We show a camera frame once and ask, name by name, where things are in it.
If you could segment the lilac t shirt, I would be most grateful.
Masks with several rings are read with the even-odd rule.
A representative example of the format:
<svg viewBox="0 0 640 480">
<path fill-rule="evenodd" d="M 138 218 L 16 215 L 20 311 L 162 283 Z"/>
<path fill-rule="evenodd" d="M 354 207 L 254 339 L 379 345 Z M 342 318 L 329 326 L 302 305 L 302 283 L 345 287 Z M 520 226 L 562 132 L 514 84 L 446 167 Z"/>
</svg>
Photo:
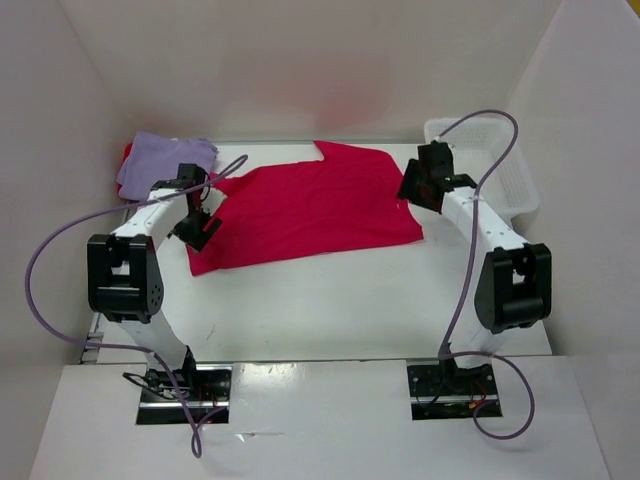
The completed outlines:
<svg viewBox="0 0 640 480">
<path fill-rule="evenodd" d="M 203 138 L 174 139 L 139 131 L 132 144 L 129 172 L 134 202 L 146 200 L 156 182 L 174 179 L 181 163 L 212 172 L 218 155 L 218 148 Z"/>
</svg>

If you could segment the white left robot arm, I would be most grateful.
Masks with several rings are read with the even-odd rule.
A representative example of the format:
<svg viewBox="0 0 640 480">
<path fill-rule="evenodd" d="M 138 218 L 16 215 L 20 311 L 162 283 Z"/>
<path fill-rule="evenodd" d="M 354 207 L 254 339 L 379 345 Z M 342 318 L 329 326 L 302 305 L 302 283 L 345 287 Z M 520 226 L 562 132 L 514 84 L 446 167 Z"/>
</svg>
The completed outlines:
<svg viewBox="0 0 640 480">
<path fill-rule="evenodd" d="M 203 389 L 205 380 L 162 310 L 165 292 L 157 248 L 176 238 L 200 252 L 211 240 L 222 221 L 203 206 L 202 184 L 208 179 L 203 168 L 181 164 L 175 179 L 153 185 L 149 199 L 129 220 L 87 242 L 91 309 L 118 324 L 144 350 L 149 383 L 168 385 L 174 375 L 188 392 Z"/>
</svg>

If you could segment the magenta t shirt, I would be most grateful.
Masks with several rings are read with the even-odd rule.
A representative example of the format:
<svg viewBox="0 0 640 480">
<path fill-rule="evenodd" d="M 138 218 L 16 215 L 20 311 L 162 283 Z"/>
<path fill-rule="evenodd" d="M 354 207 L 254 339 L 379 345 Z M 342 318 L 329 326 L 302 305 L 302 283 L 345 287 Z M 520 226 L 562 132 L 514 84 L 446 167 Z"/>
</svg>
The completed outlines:
<svg viewBox="0 0 640 480">
<path fill-rule="evenodd" d="M 386 152 L 318 141 L 315 161 L 258 167 L 215 184 L 220 226 L 194 276 L 325 253 L 410 244 L 423 230 L 397 198 L 402 174 Z"/>
</svg>

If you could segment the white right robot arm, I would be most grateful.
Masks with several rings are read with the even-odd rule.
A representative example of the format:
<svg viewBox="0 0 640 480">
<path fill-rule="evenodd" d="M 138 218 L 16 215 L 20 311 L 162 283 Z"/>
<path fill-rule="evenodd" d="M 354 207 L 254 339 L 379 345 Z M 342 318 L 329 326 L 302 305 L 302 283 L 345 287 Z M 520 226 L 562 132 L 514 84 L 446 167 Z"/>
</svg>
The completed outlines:
<svg viewBox="0 0 640 480">
<path fill-rule="evenodd" d="M 550 315 L 552 255 L 508 226 L 469 175 L 454 172 L 447 143 L 432 141 L 417 152 L 397 197 L 442 215 L 470 245 L 463 288 L 438 351 L 440 365 L 454 376 L 489 363 L 516 330 Z"/>
</svg>

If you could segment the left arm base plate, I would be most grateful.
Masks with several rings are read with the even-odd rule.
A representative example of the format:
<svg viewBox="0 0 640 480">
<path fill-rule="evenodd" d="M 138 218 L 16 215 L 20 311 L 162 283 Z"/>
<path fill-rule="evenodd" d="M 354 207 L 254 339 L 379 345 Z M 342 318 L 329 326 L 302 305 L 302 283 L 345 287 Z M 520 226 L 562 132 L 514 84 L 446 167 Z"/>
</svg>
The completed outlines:
<svg viewBox="0 0 640 480">
<path fill-rule="evenodd" d="M 196 385 L 184 382 L 180 391 L 194 422 L 197 424 L 227 424 L 233 367 L 231 364 L 201 364 L 196 370 Z M 177 390 L 165 374 L 147 371 L 144 375 L 125 372 L 122 377 L 140 389 L 136 424 L 178 425 L 188 420 Z"/>
</svg>

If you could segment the red t shirt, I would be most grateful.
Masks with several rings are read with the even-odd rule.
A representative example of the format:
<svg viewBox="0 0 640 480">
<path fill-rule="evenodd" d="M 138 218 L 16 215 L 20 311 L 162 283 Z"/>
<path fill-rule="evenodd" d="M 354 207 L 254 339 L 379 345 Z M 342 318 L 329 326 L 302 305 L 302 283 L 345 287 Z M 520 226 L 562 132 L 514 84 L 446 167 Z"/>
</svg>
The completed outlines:
<svg viewBox="0 0 640 480">
<path fill-rule="evenodd" d="M 135 198 L 135 188 L 131 186 L 132 177 L 129 172 L 129 156 L 131 154 L 132 147 L 132 143 L 128 143 L 125 146 L 120 162 L 120 168 L 116 175 L 116 193 L 125 201 L 132 201 Z"/>
</svg>

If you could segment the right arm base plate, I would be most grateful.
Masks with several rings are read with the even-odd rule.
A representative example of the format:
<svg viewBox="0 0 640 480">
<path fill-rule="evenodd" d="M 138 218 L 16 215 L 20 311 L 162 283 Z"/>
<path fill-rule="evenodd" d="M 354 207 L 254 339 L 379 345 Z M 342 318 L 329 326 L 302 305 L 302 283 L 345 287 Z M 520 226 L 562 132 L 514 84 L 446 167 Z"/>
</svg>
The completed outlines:
<svg viewBox="0 0 640 480">
<path fill-rule="evenodd" d="M 408 363 L 413 421 L 501 417 L 493 368 L 460 368 L 454 360 Z"/>
</svg>

